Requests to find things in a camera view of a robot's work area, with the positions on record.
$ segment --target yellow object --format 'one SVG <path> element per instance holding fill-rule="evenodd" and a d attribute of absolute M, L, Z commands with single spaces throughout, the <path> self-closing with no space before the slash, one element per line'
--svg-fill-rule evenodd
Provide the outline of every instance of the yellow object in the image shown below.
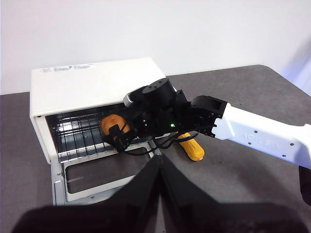
<path fill-rule="evenodd" d="M 178 138 L 188 137 L 190 133 L 180 135 Z M 188 157 L 193 161 L 200 161 L 203 159 L 205 152 L 203 148 L 194 139 L 179 143 L 187 153 Z"/>

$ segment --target oven door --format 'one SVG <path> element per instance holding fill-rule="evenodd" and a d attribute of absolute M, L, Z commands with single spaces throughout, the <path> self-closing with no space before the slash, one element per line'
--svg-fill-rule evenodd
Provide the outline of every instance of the oven door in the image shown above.
<path fill-rule="evenodd" d="M 136 138 L 128 150 L 142 156 L 118 153 L 103 140 L 101 119 L 118 114 L 129 119 L 133 113 L 123 103 L 46 116 L 58 154 L 51 160 L 53 203 L 90 204 L 112 196 L 149 161 L 155 145 L 151 138 Z"/>

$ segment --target orange object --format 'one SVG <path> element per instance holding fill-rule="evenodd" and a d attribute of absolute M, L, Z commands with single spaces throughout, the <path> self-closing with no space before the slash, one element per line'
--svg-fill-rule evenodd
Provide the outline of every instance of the orange object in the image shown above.
<path fill-rule="evenodd" d="M 189 133 L 185 133 L 183 135 L 180 135 L 178 138 L 188 137 L 190 136 Z M 200 161 L 203 159 L 205 152 L 204 149 L 200 146 L 197 141 L 194 139 L 190 139 L 186 142 L 180 142 L 179 143 L 187 153 L 188 157 L 193 161 Z"/>
<path fill-rule="evenodd" d="M 109 134 L 109 129 L 114 126 L 118 125 L 119 129 L 121 130 L 122 127 L 125 125 L 126 121 L 124 120 L 123 117 L 117 115 L 117 114 L 111 114 L 109 116 L 106 116 L 101 120 L 101 129 L 104 132 L 105 135 Z M 126 125 L 123 129 L 123 132 L 129 132 L 130 131 L 130 126 Z"/>

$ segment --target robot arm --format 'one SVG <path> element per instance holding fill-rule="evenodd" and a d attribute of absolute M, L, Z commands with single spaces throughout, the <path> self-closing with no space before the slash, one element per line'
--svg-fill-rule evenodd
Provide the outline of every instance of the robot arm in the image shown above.
<path fill-rule="evenodd" d="M 215 120 L 212 132 L 311 169 L 311 125 L 293 126 L 226 105 L 223 117 Z"/>
<path fill-rule="evenodd" d="M 133 111 L 133 118 L 126 123 L 131 130 L 124 133 L 115 125 L 107 136 L 107 141 L 118 151 L 126 150 L 136 136 L 155 138 L 178 132 L 173 140 L 180 142 L 179 135 L 197 131 L 311 168 L 311 125 L 287 125 L 210 96 L 197 96 L 188 101 L 183 91 L 176 91 L 168 78 L 141 87 L 123 100 Z"/>

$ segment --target white wall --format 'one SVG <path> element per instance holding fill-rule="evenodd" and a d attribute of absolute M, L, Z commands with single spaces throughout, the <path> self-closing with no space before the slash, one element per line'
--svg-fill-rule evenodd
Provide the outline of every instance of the white wall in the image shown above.
<path fill-rule="evenodd" d="M 263 64 L 295 83 L 310 54 L 310 0 L 1 1 L 1 94 L 29 91 L 33 68 L 141 57 L 166 75 Z"/>

